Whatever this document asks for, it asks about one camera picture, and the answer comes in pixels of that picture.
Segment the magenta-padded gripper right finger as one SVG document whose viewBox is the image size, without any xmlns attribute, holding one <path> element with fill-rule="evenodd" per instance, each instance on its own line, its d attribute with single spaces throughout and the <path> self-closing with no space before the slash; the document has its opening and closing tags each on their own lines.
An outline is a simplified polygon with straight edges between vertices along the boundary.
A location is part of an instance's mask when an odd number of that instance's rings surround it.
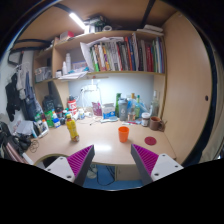
<svg viewBox="0 0 224 224">
<path fill-rule="evenodd" d="M 144 185 L 182 169 L 182 166 L 167 154 L 163 153 L 158 155 L 136 144 L 131 145 L 131 155 Z"/>
</svg>

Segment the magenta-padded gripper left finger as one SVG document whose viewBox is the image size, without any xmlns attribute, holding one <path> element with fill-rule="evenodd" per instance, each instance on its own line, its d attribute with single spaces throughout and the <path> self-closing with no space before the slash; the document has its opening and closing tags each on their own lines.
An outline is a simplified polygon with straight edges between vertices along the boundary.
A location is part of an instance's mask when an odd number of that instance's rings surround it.
<svg viewBox="0 0 224 224">
<path fill-rule="evenodd" d="M 90 145 L 68 157 L 58 157 L 46 171 L 82 186 L 94 155 L 94 146 Z"/>
</svg>

